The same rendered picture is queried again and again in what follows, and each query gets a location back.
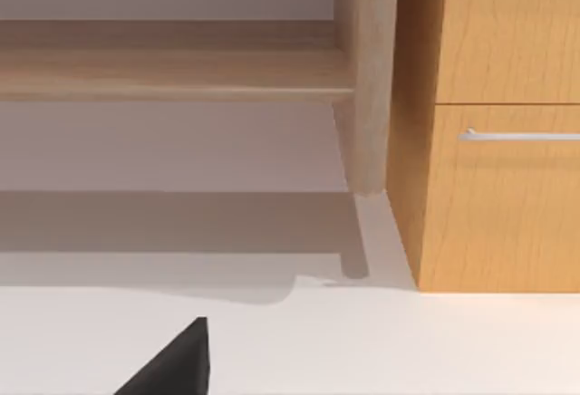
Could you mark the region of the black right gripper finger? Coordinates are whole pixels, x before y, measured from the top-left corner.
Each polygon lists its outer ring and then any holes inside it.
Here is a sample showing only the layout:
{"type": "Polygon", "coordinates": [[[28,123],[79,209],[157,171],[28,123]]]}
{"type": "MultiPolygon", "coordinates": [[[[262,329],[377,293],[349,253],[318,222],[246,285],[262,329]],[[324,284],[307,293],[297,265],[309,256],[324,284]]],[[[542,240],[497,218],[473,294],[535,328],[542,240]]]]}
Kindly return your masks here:
{"type": "Polygon", "coordinates": [[[196,318],[113,395],[208,395],[208,318],[196,318]]]}

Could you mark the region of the pale wooden open shelf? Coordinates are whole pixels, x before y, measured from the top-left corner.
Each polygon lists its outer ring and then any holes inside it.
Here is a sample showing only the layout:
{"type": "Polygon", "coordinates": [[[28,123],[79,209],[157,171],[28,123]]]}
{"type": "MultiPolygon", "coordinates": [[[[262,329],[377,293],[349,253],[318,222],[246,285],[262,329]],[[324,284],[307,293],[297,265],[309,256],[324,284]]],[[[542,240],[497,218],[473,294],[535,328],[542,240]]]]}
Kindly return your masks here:
{"type": "Polygon", "coordinates": [[[0,20],[2,101],[327,101],[348,188],[386,186],[397,0],[330,20],[0,20]]]}

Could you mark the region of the orange wooden cupboard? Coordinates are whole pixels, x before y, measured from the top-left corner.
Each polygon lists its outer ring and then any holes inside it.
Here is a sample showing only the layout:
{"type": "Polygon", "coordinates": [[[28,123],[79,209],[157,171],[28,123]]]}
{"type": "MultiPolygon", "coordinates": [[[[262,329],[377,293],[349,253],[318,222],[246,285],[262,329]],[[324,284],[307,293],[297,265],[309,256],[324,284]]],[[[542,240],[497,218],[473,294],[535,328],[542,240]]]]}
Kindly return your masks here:
{"type": "Polygon", "coordinates": [[[580,0],[398,0],[386,188],[423,292],[580,293],[580,0]]]}

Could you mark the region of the wooden drawer front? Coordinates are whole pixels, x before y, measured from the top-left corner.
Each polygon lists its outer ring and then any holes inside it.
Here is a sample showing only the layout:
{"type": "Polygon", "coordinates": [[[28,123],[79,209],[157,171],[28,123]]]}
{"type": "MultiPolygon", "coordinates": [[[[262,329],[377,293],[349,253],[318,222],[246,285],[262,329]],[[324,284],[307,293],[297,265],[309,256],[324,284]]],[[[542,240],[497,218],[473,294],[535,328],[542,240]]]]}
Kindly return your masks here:
{"type": "Polygon", "coordinates": [[[430,292],[580,293],[580,141],[462,141],[580,133],[578,105],[440,105],[418,285],[430,292]]]}

